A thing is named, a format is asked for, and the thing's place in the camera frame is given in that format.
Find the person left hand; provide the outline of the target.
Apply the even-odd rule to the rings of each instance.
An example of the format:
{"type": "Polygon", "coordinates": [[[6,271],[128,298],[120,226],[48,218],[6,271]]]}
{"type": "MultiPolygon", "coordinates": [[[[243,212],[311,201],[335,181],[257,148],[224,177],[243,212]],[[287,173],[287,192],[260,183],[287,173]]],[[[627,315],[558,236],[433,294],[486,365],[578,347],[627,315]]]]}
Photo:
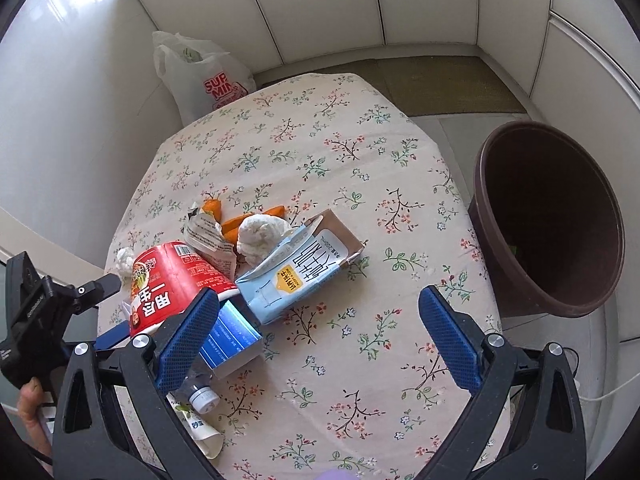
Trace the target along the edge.
{"type": "Polygon", "coordinates": [[[40,425],[38,417],[38,408],[42,404],[43,399],[44,392],[42,385],[40,381],[34,377],[21,388],[17,401],[17,411],[18,417],[21,419],[29,437],[32,439],[35,449],[43,455],[50,457],[52,448],[40,425]]]}

